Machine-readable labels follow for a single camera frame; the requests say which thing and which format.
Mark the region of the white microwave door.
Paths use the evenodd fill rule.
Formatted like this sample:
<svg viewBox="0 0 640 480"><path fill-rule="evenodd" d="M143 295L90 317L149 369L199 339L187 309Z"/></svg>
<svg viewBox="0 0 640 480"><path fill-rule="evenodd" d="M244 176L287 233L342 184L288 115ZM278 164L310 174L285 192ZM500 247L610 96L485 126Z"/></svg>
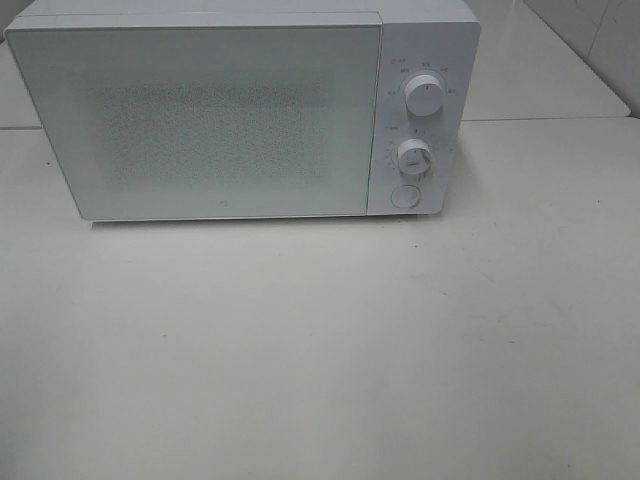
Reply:
<svg viewBox="0 0 640 480"><path fill-rule="evenodd" d="M12 31L82 218L361 215L381 30Z"/></svg>

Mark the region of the round white door button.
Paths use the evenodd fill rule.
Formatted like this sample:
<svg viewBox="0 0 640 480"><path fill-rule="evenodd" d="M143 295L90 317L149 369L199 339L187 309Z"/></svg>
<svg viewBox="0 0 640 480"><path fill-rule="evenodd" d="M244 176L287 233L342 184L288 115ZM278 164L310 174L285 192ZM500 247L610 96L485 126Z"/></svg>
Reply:
<svg viewBox="0 0 640 480"><path fill-rule="evenodd" d="M392 191L390 200L396 208L411 209L419 204L421 192L416 186L401 185Z"/></svg>

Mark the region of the white microwave oven body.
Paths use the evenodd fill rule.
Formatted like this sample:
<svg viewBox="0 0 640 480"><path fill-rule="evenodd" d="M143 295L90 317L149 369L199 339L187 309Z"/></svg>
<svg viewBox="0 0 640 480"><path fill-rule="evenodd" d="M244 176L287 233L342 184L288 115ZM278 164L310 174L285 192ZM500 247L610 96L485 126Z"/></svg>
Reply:
<svg viewBox="0 0 640 480"><path fill-rule="evenodd" d="M36 1L9 44L82 218L435 214L462 1Z"/></svg>

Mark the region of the white microwave knob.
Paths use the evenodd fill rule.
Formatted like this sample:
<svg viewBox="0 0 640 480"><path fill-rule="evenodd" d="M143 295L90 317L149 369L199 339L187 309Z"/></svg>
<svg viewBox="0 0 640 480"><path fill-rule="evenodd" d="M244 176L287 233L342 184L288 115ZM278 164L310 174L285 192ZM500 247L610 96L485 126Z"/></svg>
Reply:
<svg viewBox="0 0 640 480"><path fill-rule="evenodd" d="M405 88L407 110L416 117L435 114L443 104L444 84L433 73L422 73L411 78Z"/></svg>
<svg viewBox="0 0 640 480"><path fill-rule="evenodd" d="M397 164L401 174L408 176L426 174L432 165L430 146L420 139L403 141L397 149Z"/></svg>

